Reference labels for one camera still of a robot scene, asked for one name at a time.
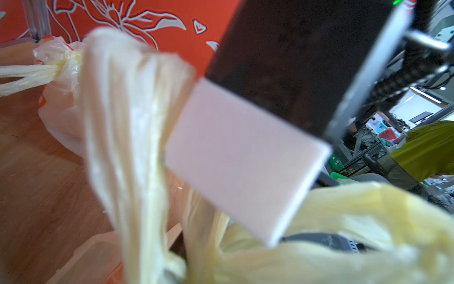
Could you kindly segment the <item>white orange-print plastic bag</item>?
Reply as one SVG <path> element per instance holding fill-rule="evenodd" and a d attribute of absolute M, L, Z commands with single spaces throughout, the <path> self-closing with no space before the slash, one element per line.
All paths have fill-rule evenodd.
<path fill-rule="evenodd" d="M 451 284 L 454 219 L 387 183 L 312 186 L 275 247 L 172 172 L 167 142 L 192 65 L 123 32 L 85 40 L 77 106 L 86 169 L 129 284 Z"/>

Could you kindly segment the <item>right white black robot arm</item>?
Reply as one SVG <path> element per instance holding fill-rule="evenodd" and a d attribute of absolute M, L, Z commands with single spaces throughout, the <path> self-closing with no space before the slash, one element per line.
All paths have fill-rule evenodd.
<path fill-rule="evenodd" d="M 351 118 L 444 72 L 437 1 L 242 1 L 205 76 L 297 133 L 332 143 Z"/>

